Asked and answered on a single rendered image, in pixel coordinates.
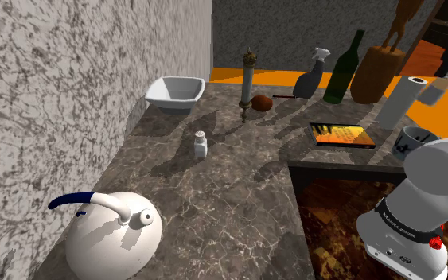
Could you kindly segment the dark wooden shelf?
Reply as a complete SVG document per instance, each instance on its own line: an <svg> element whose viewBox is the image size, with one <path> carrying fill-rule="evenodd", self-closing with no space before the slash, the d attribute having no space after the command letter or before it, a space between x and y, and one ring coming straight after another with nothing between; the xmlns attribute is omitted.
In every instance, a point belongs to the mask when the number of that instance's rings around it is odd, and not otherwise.
<svg viewBox="0 0 448 280"><path fill-rule="evenodd" d="M413 40L397 74L433 76L442 64L448 46L448 0L437 0L423 27Z"/></svg>

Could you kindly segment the grey bottle with white cap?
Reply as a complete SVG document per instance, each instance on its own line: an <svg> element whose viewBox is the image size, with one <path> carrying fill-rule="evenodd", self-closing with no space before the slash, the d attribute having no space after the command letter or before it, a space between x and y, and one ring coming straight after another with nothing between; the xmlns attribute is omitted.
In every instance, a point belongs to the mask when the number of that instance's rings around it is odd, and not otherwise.
<svg viewBox="0 0 448 280"><path fill-rule="evenodd" d="M417 100L428 106L434 106L448 90L448 73L439 77L426 87Z"/></svg>

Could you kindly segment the brown wooden utensil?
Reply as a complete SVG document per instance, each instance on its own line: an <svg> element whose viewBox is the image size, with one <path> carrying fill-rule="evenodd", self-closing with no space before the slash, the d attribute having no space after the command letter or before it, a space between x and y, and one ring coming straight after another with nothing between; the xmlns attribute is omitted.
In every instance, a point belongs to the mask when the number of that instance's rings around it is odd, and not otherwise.
<svg viewBox="0 0 448 280"><path fill-rule="evenodd" d="M381 48L386 48L396 33L397 38L390 48L391 52L395 51L397 45L403 38L406 24L416 15L423 2L424 0L399 0L395 10L395 18Z"/></svg>

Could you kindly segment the white paper towel roll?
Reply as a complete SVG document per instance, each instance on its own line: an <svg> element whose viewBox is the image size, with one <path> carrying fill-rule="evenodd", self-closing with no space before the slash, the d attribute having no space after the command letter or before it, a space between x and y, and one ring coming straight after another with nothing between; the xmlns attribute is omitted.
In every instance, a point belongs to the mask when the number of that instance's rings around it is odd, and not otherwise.
<svg viewBox="0 0 448 280"><path fill-rule="evenodd" d="M379 126L385 130L394 130L427 84L425 79L403 76L376 117Z"/></svg>

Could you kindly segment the grey mug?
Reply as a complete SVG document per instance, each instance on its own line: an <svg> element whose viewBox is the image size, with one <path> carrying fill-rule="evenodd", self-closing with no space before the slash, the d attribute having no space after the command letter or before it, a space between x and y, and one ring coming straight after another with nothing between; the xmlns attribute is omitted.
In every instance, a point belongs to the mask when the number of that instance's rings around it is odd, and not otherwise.
<svg viewBox="0 0 448 280"><path fill-rule="evenodd" d="M405 157L420 146L439 140L440 137L419 126L405 126L392 147L392 155L403 161Z"/></svg>

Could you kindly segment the green wine bottle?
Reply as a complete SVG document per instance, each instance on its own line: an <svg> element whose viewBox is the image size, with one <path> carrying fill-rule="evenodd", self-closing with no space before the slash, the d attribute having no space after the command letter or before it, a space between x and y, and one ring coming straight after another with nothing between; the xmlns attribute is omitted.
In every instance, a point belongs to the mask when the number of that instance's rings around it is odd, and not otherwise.
<svg viewBox="0 0 448 280"><path fill-rule="evenodd" d="M358 48L364 33L358 29L349 49L338 58L323 96L327 103L339 104L343 100L359 64Z"/></svg>

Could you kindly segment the orange and black book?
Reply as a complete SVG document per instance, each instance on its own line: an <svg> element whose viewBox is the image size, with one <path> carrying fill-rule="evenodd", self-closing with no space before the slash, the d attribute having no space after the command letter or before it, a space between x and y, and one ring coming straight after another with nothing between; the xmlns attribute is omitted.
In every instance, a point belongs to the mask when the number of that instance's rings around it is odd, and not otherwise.
<svg viewBox="0 0 448 280"><path fill-rule="evenodd" d="M374 149L376 144L360 125L311 122L309 132L317 146Z"/></svg>

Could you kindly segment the grey spray bottle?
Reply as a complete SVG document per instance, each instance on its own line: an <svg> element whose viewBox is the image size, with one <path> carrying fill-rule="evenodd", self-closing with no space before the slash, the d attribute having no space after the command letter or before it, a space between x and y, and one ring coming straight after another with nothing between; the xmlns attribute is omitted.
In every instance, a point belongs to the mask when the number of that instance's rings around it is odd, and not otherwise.
<svg viewBox="0 0 448 280"><path fill-rule="evenodd" d="M297 79L294 85L293 96L296 98L310 99L317 90L324 72L325 58L330 55L328 49L316 47L314 67Z"/></svg>

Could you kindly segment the brown round fruit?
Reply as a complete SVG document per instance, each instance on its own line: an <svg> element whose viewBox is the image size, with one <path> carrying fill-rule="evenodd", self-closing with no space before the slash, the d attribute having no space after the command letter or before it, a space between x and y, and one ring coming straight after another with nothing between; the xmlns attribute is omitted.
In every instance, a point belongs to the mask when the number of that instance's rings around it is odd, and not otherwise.
<svg viewBox="0 0 448 280"><path fill-rule="evenodd" d="M273 100L265 95L256 95L251 99L251 108L256 111L266 112L272 107Z"/></svg>

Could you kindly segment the tall white and brass grinder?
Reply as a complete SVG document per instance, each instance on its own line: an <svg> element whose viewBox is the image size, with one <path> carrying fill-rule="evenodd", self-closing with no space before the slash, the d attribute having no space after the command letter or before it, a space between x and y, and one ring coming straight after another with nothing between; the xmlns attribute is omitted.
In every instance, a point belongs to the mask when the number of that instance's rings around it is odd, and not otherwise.
<svg viewBox="0 0 448 280"><path fill-rule="evenodd" d="M251 107L252 79L256 61L257 56L248 47L245 54L243 54L243 81L241 100L239 102L239 106L243 110L241 114L242 123L246 122L247 110Z"/></svg>

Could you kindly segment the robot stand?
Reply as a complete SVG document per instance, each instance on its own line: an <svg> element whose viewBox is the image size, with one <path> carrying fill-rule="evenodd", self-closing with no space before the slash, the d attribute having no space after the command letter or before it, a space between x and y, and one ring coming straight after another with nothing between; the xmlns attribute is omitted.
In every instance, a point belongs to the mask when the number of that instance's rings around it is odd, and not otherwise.
<svg viewBox="0 0 448 280"><path fill-rule="evenodd" d="M367 256L356 230L357 217L394 188L387 182L317 179L303 190L298 207L317 280L405 280ZM448 250L448 222L444 244Z"/></svg>

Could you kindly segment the white salt shaker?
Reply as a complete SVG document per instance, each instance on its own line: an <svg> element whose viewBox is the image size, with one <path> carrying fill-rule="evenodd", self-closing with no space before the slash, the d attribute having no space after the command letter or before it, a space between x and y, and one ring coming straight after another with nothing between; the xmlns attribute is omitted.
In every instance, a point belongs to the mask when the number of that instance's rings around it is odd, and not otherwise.
<svg viewBox="0 0 448 280"><path fill-rule="evenodd" d="M195 133L194 150L197 158L205 158L207 156L208 142L202 130Z"/></svg>

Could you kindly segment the white square bowl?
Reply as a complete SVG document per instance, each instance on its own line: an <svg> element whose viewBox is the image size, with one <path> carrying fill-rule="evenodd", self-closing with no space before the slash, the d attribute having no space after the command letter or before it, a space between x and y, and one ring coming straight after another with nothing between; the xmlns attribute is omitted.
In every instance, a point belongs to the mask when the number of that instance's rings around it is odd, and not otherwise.
<svg viewBox="0 0 448 280"><path fill-rule="evenodd" d="M190 115L205 89L197 77L163 76L148 88L145 99L167 115Z"/></svg>

